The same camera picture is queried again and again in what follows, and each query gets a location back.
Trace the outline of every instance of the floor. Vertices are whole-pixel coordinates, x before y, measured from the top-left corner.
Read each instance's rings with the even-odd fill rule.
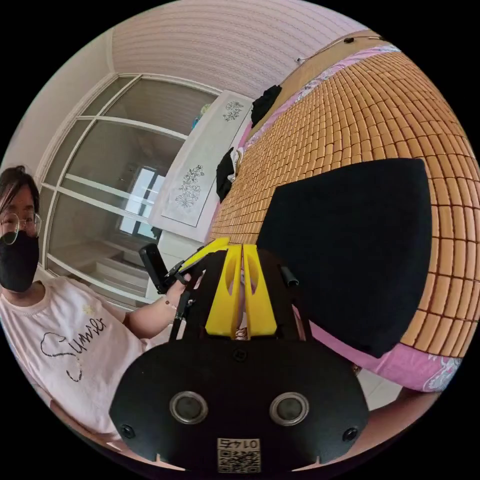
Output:
[[[376,410],[393,402],[402,389],[397,383],[386,380],[365,369],[358,374],[357,378],[369,410]]]

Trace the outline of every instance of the floral decal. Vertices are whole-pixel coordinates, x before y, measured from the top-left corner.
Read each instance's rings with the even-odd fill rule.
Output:
[[[178,187],[181,194],[175,198],[175,201],[183,209],[193,207],[195,202],[199,199],[200,185],[197,185],[199,177],[203,177],[203,165],[197,165],[195,168],[189,168],[184,175],[181,185]]]
[[[227,104],[226,104],[226,111],[227,113],[224,113],[223,114],[223,118],[229,122],[230,120],[235,120],[239,115],[240,115],[240,112],[244,109],[244,106],[236,101],[236,100],[233,100],[233,101],[229,101]]]

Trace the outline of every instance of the floral pattern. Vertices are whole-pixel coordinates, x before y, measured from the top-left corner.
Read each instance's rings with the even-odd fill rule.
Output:
[[[244,109],[244,106],[240,102],[232,100],[226,104],[225,108],[227,113],[223,114],[223,118],[227,122],[230,122],[230,120],[235,120],[240,115],[240,112]]]
[[[175,198],[175,201],[183,209],[189,209],[199,199],[200,185],[197,184],[199,177],[203,177],[203,165],[197,165],[195,168],[189,168],[184,175],[182,183],[178,190],[180,195]]]
[[[457,372],[462,360],[460,358],[448,358],[429,354],[428,360],[440,363],[440,370],[432,375],[423,385],[424,392],[441,392],[445,390],[450,380]]]

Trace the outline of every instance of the face mask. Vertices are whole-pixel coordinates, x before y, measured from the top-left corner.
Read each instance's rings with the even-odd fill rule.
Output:
[[[12,245],[0,238],[0,285],[11,292],[26,292],[34,281],[39,258],[38,237],[20,230]]]

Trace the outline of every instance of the black cloth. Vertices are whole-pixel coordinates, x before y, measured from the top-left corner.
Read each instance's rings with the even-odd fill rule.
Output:
[[[251,110],[252,128],[267,114],[270,108],[272,108],[281,91],[281,86],[273,85],[265,90],[261,97],[253,101],[253,108]]]
[[[345,166],[277,188],[257,246],[298,278],[312,322],[374,357],[420,303],[432,243],[421,159]]]
[[[225,197],[232,188],[232,182],[228,179],[229,175],[235,173],[234,165],[232,163],[232,147],[221,159],[220,163],[216,167],[216,194],[220,199],[220,203],[225,200]]]

